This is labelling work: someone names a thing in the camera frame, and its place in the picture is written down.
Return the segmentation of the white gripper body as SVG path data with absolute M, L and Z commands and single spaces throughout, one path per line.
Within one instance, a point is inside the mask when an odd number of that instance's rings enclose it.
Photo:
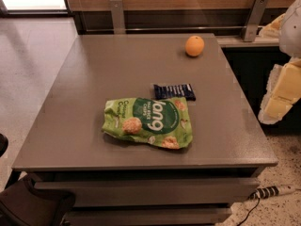
M 290 57 L 301 57 L 301 0 L 287 9 L 279 31 L 280 51 Z

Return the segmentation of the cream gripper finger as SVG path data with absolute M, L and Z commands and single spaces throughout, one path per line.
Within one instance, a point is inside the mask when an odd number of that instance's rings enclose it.
M 266 25 L 259 32 L 259 36 L 262 38 L 277 38 L 279 36 L 279 31 L 281 28 L 282 21 L 285 14 L 281 14 L 276 17 L 270 24 Z
M 284 66 L 275 64 L 261 101 L 259 121 L 263 124 L 281 121 L 300 99 L 301 59 L 291 59 Z

